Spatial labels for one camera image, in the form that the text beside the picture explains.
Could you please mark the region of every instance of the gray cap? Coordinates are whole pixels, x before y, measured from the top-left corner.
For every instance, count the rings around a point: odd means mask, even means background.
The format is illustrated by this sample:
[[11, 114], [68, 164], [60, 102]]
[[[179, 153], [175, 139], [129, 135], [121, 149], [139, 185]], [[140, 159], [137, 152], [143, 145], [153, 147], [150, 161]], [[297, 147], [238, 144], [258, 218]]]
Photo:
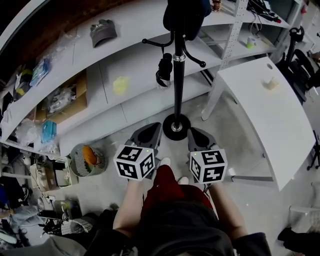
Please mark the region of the gray cap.
[[117, 37], [115, 24], [112, 20], [100, 19], [98, 25], [91, 25], [90, 37], [92, 39], [93, 48], [107, 39]]

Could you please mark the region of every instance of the black shirt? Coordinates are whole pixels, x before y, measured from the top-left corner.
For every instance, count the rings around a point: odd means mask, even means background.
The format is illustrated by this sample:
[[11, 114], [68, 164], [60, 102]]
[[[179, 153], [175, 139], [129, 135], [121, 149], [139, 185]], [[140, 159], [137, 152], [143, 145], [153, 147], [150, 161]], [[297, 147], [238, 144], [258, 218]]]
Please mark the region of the black shirt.
[[133, 248], [139, 256], [271, 256], [264, 233], [233, 242], [212, 209], [190, 201], [158, 205], [143, 217], [132, 239], [116, 230], [98, 230], [85, 256], [120, 255]]

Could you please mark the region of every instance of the blue package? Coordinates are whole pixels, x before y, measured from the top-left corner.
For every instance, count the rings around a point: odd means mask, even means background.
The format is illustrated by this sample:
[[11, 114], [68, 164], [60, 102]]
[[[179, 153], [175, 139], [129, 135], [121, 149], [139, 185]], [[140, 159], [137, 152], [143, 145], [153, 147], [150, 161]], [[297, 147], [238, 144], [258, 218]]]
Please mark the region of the blue package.
[[57, 124], [47, 120], [42, 125], [41, 143], [45, 144], [52, 141], [57, 134]]
[[49, 60], [44, 58], [40, 63], [33, 69], [32, 79], [30, 86], [34, 87], [40, 83], [40, 81], [49, 73]]

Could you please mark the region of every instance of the cardboard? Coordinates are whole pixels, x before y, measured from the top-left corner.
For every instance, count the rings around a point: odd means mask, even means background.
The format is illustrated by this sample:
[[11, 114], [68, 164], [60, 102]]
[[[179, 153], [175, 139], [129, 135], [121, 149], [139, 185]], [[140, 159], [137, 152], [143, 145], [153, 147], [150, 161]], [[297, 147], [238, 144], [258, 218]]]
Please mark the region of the cardboard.
[[43, 101], [37, 106], [35, 119], [41, 122], [50, 120], [56, 124], [60, 124], [64, 120], [72, 117], [80, 111], [87, 108], [87, 74], [86, 71], [82, 71], [78, 75], [70, 78], [68, 81], [63, 83], [60, 87], [68, 87], [75, 83], [75, 100], [67, 105], [64, 109], [59, 112], [55, 112], [51, 115], [47, 115], [46, 110], [42, 109]]

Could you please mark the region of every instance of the round black base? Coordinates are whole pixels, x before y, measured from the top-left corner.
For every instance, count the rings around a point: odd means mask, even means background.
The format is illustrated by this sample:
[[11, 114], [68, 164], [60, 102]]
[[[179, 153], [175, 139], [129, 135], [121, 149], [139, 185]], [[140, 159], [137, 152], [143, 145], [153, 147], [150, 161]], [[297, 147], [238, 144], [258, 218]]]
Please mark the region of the round black base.
[[191, 127], [190, 121], [185, 115], [181, 114], [180, 124], [182, 125], [182, 129], [179, 131], [173, 130], [172, 124], [174, 122], [175, 122], [175, 115], [174, 114], [168, 115], [162, 125], [163, 132], [165, 136], [167, 136], [170, 140], [181, 141], [184, 138], [186, 138], [188, 135], [188, 129]]

